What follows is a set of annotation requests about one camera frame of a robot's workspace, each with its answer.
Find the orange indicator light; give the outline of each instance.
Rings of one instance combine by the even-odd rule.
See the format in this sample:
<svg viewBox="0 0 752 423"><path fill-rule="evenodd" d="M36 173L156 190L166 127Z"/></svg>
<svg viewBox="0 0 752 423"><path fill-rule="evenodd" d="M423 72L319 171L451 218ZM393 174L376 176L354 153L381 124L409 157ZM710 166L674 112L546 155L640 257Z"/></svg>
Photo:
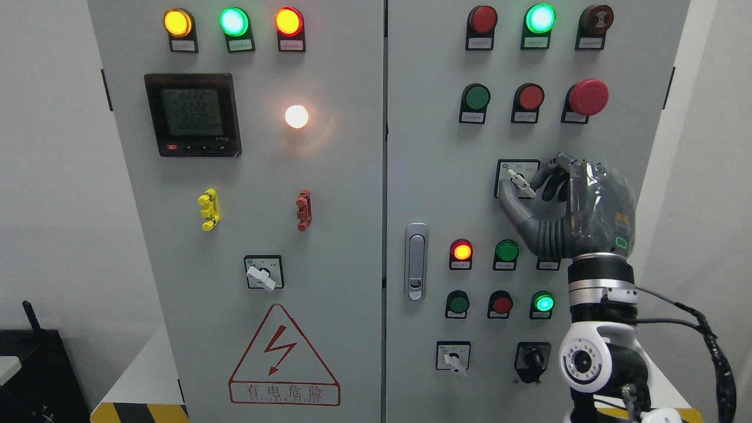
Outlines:
<svg viewBox="0 0 752 423"><path fill-rule="evenodd" d="M297 9L285 6L277 11L274 24L282 35L294 37L303 30L303 15Z"/></svg>
<svg viewBox="0 0 752 423"><path fill-rule="evenodd" d="M167 32L173 37L185 37L193 29L193 18L185 9L175 8L166 11L162 21Z"/></svg>
<svg viewBox="0 0 752 423"><path fill-rule="evenodd" d="M472 245L465 239L458 239L452 243L452 257L455 260L467 260L472 256Z"/></svg>

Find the lcd display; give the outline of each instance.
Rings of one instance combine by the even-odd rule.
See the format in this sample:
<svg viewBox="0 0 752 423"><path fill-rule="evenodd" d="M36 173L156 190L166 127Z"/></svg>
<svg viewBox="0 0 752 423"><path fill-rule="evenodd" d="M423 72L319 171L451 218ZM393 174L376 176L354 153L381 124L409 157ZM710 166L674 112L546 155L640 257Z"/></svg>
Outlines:
<svg viewBox="0 0 752 423"><path fill-rule="evenodd" d="M222 135L217 90L162 90L170 135Z"/></svg>

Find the electric shock warning triangle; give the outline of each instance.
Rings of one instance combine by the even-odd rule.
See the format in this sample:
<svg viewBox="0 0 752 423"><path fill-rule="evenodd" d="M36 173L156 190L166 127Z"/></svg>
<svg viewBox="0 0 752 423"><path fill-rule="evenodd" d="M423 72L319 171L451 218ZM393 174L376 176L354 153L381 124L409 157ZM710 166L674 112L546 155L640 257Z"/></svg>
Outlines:
<svg viewBox="0 0 752 423"><path fill-rule="evenodd" d="M340 386L281 304L272 304L228 381L233 403L339 406Z"/></svg>

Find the red indicator light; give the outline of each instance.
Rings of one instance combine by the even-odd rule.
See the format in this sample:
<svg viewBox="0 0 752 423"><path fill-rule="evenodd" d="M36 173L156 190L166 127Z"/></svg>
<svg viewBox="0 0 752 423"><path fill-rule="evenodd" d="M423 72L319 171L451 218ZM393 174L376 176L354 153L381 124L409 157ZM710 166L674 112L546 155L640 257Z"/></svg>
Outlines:
<svg viewBox="0 0 752 423"><path fill-rule="evenodd" d="M454 260L467 260L472 257L472 245L467 239L457 239L452 243L452 257Z"/></svg>
<svg viewBox="0 0 752 423"><path fill-rule="evenodd" d="M274 16L277 31L286 37L294 37L303 30L303 15L297 9L285 6Z"/></svg>
<svg viewBox="0 0 752 423"><path fill-rule="evenodd" d="M543 104L543 90L537 85L529 85L520 91L517 101L525 110L535 110Z"/></svg>
<svg viewBox="0 0 752 423"><path fill-rule="evenodd" d="M496 28L496 22L499 17L496 15L496 9L490 6L477 6L470 12L468 23L470 28L479 35L485 35Z"/></svg>
<svg viewBox="0 0 752 423"><path fill-rule="evenodd" d="M504 315L512 310L512 300L506 297L499 297L493 302L493 311Z"/></svg>

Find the white light bulb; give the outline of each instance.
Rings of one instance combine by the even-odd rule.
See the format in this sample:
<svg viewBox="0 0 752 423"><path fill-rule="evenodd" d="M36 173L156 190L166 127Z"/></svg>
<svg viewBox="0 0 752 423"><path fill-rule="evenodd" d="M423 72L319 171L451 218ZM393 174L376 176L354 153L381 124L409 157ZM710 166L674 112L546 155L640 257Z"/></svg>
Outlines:
<svg viewBox="0 0 752 423"><path fill-rule="evenodd" d="M301 129L308 123L308 110L302 105L291 105L284 112L284 121L292 128Z"/></svg>

